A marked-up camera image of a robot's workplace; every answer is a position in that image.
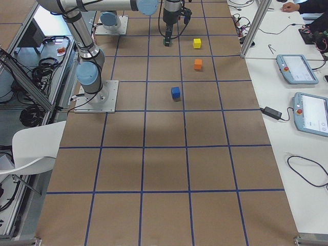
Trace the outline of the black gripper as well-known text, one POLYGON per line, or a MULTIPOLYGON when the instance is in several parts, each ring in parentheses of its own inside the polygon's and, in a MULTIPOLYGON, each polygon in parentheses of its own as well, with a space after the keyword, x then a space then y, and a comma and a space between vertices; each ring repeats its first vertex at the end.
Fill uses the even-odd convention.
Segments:
POLYGON ((178 22, 179 11, 163 10, 163 21, 166 23, 165 39, 171 40, 174 24, 178 22))

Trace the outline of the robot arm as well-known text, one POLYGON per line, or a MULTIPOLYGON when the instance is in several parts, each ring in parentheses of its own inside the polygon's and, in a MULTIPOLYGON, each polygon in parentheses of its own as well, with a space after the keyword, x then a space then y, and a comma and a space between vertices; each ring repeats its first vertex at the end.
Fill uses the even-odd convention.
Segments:
MULTIPOLYGON (((135 1, 132 4, 137 11, 144 15, 153 15, 159 9, 158 19, 162 19, 166 24, 165 33, 160 35, 164 37, 163 44, 169 47, 173 39, 174 25, 184 17, 184 26, 187 27, 192 16, 192 11, 185 7, 185 1, 135 1)), ((121 27, 120 17, 117 16, 115 11, 105 11, 100 14, 101 25, 109 31, 117 31, 121 27)))
POLYGON ((79 58, 76 76, 85 94, 92 104, 107 100, 109 92, 104 88, 101 71, 105 62, 103 51, 95 44, 83 20, 82 13, 88 11, 103 11, 110 14, 115 21, 119 20, 117 10, 138 11, 152 15, 157 10, 157 4, 151 4, 151 12, 145 10, 147 1, 38 1, 38 3, 53 15, 63 17, 77 44, 79 58))

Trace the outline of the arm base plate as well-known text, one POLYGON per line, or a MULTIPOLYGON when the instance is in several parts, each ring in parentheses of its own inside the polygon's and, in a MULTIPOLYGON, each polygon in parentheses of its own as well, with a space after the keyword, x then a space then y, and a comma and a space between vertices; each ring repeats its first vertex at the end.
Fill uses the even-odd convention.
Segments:
POLYGON ((98 21, 95 28, 95 35, 120 36, 126 35, 128 26, 128 16, 118 16, 118 24, 115 26, 104 26, 101 20, 98 21))
POLYGON ((116 108, 119 81, 106 80, 102 82, 102 90, 95 97, 86 94, 82 86, 79 93, 84 94, 78 97, 75 104, 75 113, 114 113, 116 108))

